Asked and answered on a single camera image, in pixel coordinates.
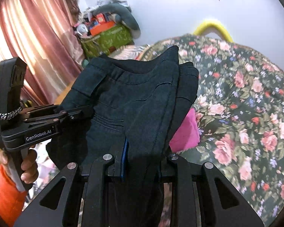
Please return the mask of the person left hand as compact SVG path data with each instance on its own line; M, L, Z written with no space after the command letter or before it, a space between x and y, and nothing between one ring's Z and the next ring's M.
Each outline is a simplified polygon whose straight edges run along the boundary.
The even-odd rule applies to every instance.
M36 163L37 152L31 148L28 150L27 156L23 159L21 164L21 170L23 173L20 178L26 184L31 184L35 182L39 176L38 165ZM3 166L3 169L7 176L11 178L11 172L8 168L8 156L4 151L0 151L0 163Z

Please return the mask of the orange sleeve left forearm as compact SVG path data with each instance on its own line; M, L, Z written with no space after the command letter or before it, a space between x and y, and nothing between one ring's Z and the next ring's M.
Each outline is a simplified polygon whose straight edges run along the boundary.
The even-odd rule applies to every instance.
M27 191L18 191L15 183L0 165L0 216L8 226L13 226L22 213Z

